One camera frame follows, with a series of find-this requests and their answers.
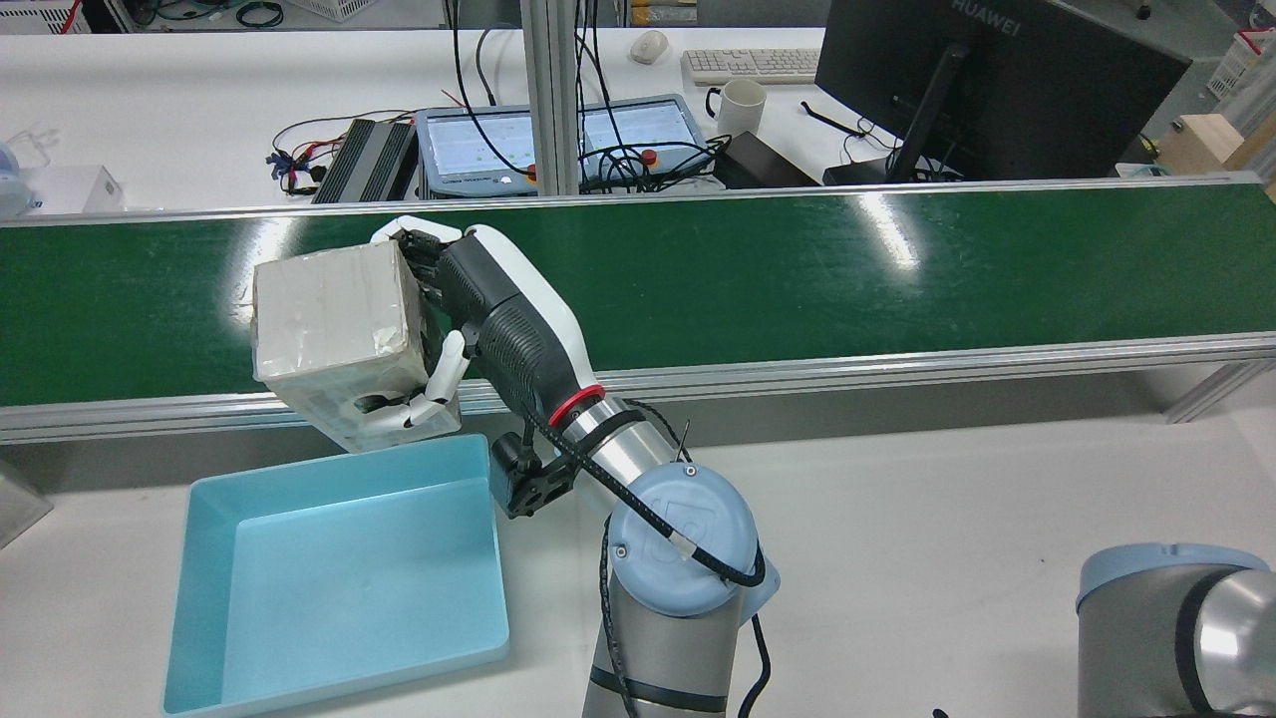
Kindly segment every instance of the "black device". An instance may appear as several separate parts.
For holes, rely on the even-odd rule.
[[[356,119],[319,184],[314,203],[403,199],[416,165],[417,140],[412,125]]]
[[[838,0],[815,84],[905,142],[831,175],[1105,176],[1189,64],[1053,0]]]
[[[727,189],[819,186],[818,181],[752,131],[731,138],[713,162],[713,176]]]

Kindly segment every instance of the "monitor stand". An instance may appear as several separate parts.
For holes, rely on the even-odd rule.
[[[909,124],[909,131],[903,135],[903,144],[894,152],[894,159],[887,168],[887,158],[869,159],[866,162],[851,162],[824,170],[824,184],[897,184],[911,181],[912,173],[921,158],[921,148],[930,139],[930,133],[939,117],[939,108],[943,107],[948,92],[962,61],[970,55],[970,48],[965,45],[952,42],[944,47],[935,71],[930,75],[930,84],[926,85],[925,94],[917,105],[917,112]]]

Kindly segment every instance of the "keyboard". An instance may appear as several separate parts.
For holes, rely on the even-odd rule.
[[[683,73],[695,84],[722,84],[752,79],[759,84],[810,84],[815,82],[819,50],[684,50]]]

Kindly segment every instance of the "conveyor belt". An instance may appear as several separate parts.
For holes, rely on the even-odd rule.
[[[0,441],[296,422],[251,377],[253,265],[407,210],[508,233],[648,397],[1276,356],[1276,207],[1243,182],[115,217],[0,226]]]

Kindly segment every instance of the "red ring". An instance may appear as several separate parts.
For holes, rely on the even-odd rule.
[[[573,407],[584,402],[586,399],[590,399],[591,397],[602,399],[604,397],[606,397],[606,394],[607,390],[602,389],[602,385],[590,385],[582,389],[581,392],[573,394],[572,399],[564,402],[563,407],[559,407],[558,409],[554,411],[554,414],[550,416],[550,426],[558,429],[558,423],[563,421],[563,417],[567,417],[568,412],[570,412]]]

